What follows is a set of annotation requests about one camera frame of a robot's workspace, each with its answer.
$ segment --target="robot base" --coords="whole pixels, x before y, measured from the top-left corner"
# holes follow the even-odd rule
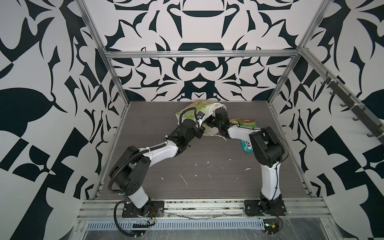
[[[124,204],[122,217],[144,216],[149,213],[148,217],[156,217],[157,213],[164,213],[163,201],[148,201],[141,209],[138,209],[133,203]]]
[[[285,216],[285,205],[281,194],[273,201],[269,201],[260,193],[260,200],[245,200],[244,212],[247,216],[274,215]]]

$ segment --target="robotic arm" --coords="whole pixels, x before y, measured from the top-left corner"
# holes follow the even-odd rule
[[[234,125],[229,122],[228,114],[224,108],[216,109],[207,118],[204,118],[202,112],[196,113],[196,108],[189,108],[182,112],[179,123],[182,115],[190,110],[195,111],[196,121],[185,119],[169,136],[166,136],[164,143],[150,148],[128,147],[109,173],[111,177],[108,185],[109,191],[118,192],[127,200],[130,200],[134,205],[132,211],[135,214],[139,216],[146,215],[151,200],[145,193],[142,184],[148,168],[161,160],[181,154],[194,137],[200,139],[205,130],[202,125],[204,122],[209,127],[218,128],[220,134],[224,137],[245,140],[253,146],[255,157],[262,166],[263,186],[260,201],[245,201],[245,213],[249,216],[258,214],[275,215],[276,212],[283,215],[284,210],[280,210],[283,201],[278,177],[281,157],[285,151],[271,128],[252,129]],[[121,190],[112,190],[113,182]]]

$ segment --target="black and white patterned wall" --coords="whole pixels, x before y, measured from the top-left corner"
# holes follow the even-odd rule
[[[321,0],[86,3],[109,51],[265,50],[296,49]],[[267,100],[288,59],[115,59],[114,65],[132,101]]]
[[[383,119],[381,0],[335,0],[309,43],[312,51]],[[301,58],[273,106],[293,154],[344,237],[384,237],[384,146]]]
[[[73,0],[0,3],[1,239],[66,239],[124,102]]]

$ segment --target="white string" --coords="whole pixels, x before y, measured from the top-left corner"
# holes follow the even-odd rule
[[[225,137],[220,136],[220,135],[210,134],[210,133],[204,133],[203,135],[204,135],[204,136],[210,136],[210,137],[212,137],[212,136],[218,136],[218,137],[222,137],[222,138],[224,138],[224,140],[227,141],[227,139],[226,139]]]

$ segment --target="snack package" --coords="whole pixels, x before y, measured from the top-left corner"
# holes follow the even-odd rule
[[[231,118],[229,121],[233,124],[239,124],[242,127],[254,127],[257,128],[257,125],[255,123],[255,120],[245,120],[245,119],[239,119],[239,118]],[[241,145],[243,146],[243,150],[245,152],[251,152],[253,151],[252,145],[250,142],[240,140]]]
[[[182,110],[177,112],[176,113],[177,121],[179,121],[181,112],[184,111],[185,109],[191,108],[191,107],[195,107],[197,109],[197,113],[201,111],[202,113],[205,114],[203,117],[203,120],[206,120],[218,108],[223,107],[224,109],[227,109],[227,107],[222,103],[215,103],[215,102],[211,102],[211,101],[198,100],[194,103],[189,104],[188,106],[186,106],[185,108],[183,108]],[[184,115],[182,117],[182,121],[184,121],[184,119],[195,120],[194,111],[192,110],[192,111],[188,111],[188,112],[184,113]],[[203,124],[203,126],[205,127],[204,134],[214,135],[214,134],[218,133],[218,129],[216,127],[209,127],[206,124]]]

